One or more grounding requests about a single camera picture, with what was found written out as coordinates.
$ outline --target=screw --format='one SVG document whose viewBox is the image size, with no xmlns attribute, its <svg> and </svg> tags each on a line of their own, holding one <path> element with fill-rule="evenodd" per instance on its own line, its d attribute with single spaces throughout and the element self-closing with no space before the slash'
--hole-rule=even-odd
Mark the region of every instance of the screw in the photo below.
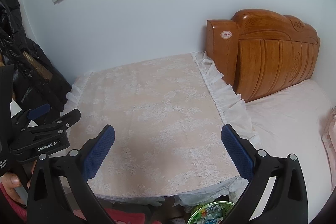
<svg viewBox="0 0 336 224">
<path fill-rule="evenodd" d="M 39 155 L 39 159 L 40 159 L 40 160 L 44 160 L 46 157 L 47 157 L 46 154 L 41 154 L 41 155 Z"/>
<path fill-rule="evenodd" d="M 261 156 L 261 157 L 266 157 L 267 152 L 265 150 L 261 149 L 261 150 L 258 151 L 258 155 Z"/>
<path fill-rule="evenodd" d="M 78 154 L 78 150 L 76 150 L 76 149 L 71 150 L 70 153 L 69 153 L 69 155 L 71 157 L 77 156 L 77 154 Z"/>
<path fill-rule="evenodd" d="M 291 158 L 291 160 L 297 160 L 297 156 L 294 154 L 290 154 L 289 157 Z"/>
</svg>

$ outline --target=mattress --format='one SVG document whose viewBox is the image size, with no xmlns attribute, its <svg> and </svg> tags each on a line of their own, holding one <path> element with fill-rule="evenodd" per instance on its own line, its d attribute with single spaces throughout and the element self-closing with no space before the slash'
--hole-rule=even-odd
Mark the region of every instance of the mattress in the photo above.
<svg viewBox="0 0 336 224">
<path fill-rule="evenodd" d="M 221 128 L 258 144 L 245 103 L 205 53 L 193 53 L 89 73 L 76 80 L 67 113 L 81 111 L 68 132 L 80 148 L 106 124 L 115 143 L 88 181 L 105 199 L 154 204 L 165 196 L 192 206 L 243 185 L 221 142 Z"/>
<path fill-rule="evenodd" d="M 316 82 L 305 80 L 247 103 L 246 110 L 263 149 L 271 156 L 298 156 L 311 221 L 332 192 L 328 156 L 321 139 L 332 112 L 330 100 Z M 260 215 L 266 205 L 274 179 L 270 182 L 254 216 Z"/>
</svg>

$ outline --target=black jacket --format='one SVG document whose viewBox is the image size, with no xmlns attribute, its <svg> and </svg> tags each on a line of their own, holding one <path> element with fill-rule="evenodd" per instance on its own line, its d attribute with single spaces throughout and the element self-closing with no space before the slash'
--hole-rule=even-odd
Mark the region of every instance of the black jacket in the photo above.
<svg viewBox="0 0 336 224">
<path fill-rule="evenodd" d="M 28 110 L 48 103 L 50 112 L 35 122 L 57 119 L 71 86 L 40 46 L 26 37 L 18 0 L 0 0 L 0 53 L 5 65 L 15 65 L 13 89 L 18 105 Z"/>
</svg>

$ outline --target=white bedsheet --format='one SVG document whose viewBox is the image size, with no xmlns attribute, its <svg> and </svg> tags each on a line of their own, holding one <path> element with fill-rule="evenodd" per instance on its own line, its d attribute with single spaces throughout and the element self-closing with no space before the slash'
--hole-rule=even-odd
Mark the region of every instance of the white bedsheet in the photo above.
<svg viewBox="0 0 336 224">
<path fill-rule="evenodd" d="M 324 206 L 332 192 L 331 173 L 321 136 L 331 115 L 330 100 L 313 80 L 249 102 L 246 110 L 259 133 L 262 147 L 271 155 L 298 156 L 306 183 L 309 221 Z M 255 215 L 260 215 L 273 183 Z"/>
</svg>

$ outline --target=blue gripper pad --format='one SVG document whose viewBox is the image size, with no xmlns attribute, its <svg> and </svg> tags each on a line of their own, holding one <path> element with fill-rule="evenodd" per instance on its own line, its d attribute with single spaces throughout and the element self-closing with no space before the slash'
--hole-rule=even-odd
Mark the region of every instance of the blue gripper pad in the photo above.
<svg viewBox="0 0 336 224">
<path fill-rule="evenodd" d="M 42 115 L 48 113 L 50 111 L 50 105 L 49 104 L 44 104 L 42 106 L 39 106 L 38 108 L 35 108 L 28 113 L 28 120 L 35 120 L 38 117 L 41 117 Z"/>
<path fill-rule="evenodd" d="M 82 177 L 85 181 L 95 177 L 113 145 L 115 139 L 114 128 L 112 126 L 106 126 L 96 139 L 98 140 L 83 161 Z"/>
<path fill-rule="evenodd" d="M 240 137 L 233 128 L 226 124 L 222 128 L 222 142 L 235 164 L 240 176 L 249 182 L 253 179 L 253 160 L 241 145 Z"/>
</svg>

